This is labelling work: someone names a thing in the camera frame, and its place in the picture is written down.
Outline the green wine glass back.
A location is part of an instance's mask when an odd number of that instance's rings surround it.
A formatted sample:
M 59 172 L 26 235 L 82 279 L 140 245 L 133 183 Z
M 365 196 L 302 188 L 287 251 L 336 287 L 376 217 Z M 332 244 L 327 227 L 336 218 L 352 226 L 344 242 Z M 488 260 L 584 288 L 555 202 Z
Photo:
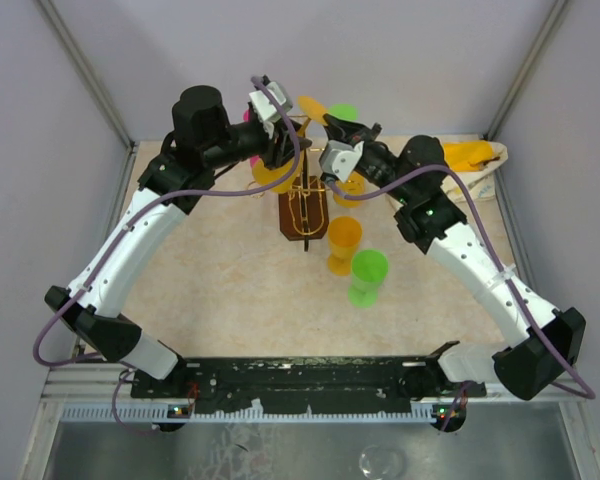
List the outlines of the green wine glass back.
M 355 122 L 358 119 L 358 109 L 351 104 L 338 103 L 328 108 L 328 113 L 340 120 Z

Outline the green wine glass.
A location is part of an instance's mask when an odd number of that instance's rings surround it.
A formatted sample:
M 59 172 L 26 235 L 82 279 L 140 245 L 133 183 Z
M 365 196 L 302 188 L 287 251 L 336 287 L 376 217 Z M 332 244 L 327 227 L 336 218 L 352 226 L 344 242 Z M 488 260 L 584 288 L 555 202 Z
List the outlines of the green wine glass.
M 388 272 L 389 262 L 381 251 L 366 249 L 357 252 L 351 261 L 351 285 L 348 289 L 351 304 L 357 308 L 374 305 Z
M 351 104 L 338 103 L 328 108 L 328 113 L 340 120 L 355 122 L 358 119 L 358 109 Z

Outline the pink wine glass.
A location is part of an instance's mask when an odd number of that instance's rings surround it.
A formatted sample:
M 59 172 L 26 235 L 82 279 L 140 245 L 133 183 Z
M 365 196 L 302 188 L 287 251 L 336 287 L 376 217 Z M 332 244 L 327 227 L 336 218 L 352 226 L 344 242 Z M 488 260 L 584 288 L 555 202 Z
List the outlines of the pink wine glass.
M 247 145 L 249 153 L 251 154 L 248 163 L 249 166 L 253 168 L 260 155 L 260 148 L 262 146 L 262 132 L 257 123 L 257 118 L 250 109 L 247 109 L 244 112 L 243 120 L 246 125 L 246 132 L 248 133 Z

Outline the orange wine glass front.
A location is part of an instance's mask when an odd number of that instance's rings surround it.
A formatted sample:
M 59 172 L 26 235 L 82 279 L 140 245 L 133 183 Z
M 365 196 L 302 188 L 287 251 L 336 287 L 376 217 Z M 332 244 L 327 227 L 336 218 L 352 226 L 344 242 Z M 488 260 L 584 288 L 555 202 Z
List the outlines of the orange wine glass front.
M 304 95 L 297 98 L 297 106 L 301 110 L 301 114 L 297 117 L 291 115 L 290 119 L 294 119 L 303 124 L 302 129 L 304 130 L 305 137 L 306 130 L 312 122 L 325 125 L 323 116 L 328 112 L 328 109 L 321 102 L 311 96 Z M 275 170 L 268 170 L 259 157 L 255 166 L 251 168 L 254 181 L 258 185 L 264 186 L 275 183 L 281 178 L 285 178 L 284 182 L 280 182 L 272 187 L 271 191 L 278 194 L 288 192 L 292 188 L 295 180 L 302 173 L 307 150 L 299 152 L 299 160 L 296 160 L 295 157 L 293 161 L 289 161 L 285 166 Z

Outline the green wine glass front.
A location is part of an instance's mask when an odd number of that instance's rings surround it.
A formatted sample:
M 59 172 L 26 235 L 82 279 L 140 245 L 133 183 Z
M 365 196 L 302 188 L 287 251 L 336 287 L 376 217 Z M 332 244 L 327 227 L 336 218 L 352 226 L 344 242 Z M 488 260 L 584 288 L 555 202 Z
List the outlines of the green wine glass front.
M 351 304 L 357 308 L 374 305 L 388 272 L 389 262 L 381 251 L 366 249 L 357 252 L 351 261 L 351 285 L 348 289 Z

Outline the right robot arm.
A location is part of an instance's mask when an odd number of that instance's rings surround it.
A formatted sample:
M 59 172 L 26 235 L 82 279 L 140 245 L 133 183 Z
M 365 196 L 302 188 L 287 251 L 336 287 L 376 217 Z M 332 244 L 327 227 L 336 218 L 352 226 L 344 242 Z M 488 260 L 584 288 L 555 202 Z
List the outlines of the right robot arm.
M 462 381 L 499 381 L 511 394 L 531 400 L 567 373 L 582 379 L 574 365 L 586 320 L 574 307 L 561 310 L 543 299 L 498 258 L 480 219 L 469 221 L 443 191 L 446 178 L 459 176 L 447 165 L 440 141 L 428 135 L 409 139 L 400 154 L 379 141 L 379 124 L 367 127 L 323 117 L 328 142 L 320 156 L 329 187 L 357 172 L 400 207 L 394 215 L 404 240 L 453 273 L 501 331 L 502 347 L 457 344 L 426 372 L 428 387 L 450 395 Z

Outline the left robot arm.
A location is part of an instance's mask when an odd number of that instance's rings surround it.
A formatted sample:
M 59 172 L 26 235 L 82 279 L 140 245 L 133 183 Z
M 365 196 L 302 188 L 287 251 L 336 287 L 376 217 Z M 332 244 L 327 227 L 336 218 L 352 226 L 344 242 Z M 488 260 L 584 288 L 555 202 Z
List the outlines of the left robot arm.
M 258 156 L 267 167 L 295 168 L 305 149 L 288 116 L 284 87 L 267 77 L 252 80 L 247 120 L 230 122 L 221 92 L 190 87 L 172 107 L 173 129 L 138 181 L 129 206 L 96 256 L 68 286 L 52 286 L 44 301 L 52 320 L 109 362 L 152 377 L 174 397 L 188 384 L 180 356 L 127 319 L 122 308 L 149 260 L 204 196 L 218 196 L 217 172 Z

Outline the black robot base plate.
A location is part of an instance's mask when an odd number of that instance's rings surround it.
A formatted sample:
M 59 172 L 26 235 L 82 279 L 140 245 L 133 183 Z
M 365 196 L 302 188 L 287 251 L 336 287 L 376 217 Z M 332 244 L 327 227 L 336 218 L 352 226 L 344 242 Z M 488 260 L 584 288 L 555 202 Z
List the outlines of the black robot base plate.
M 134 399 L 191 400 L 199 414 L 234 413 L 257 400 L 266 414 L 408 413 L 454 396 L 436 355 L 415 357 L 186 358 L 163 380 L 137 372 Z

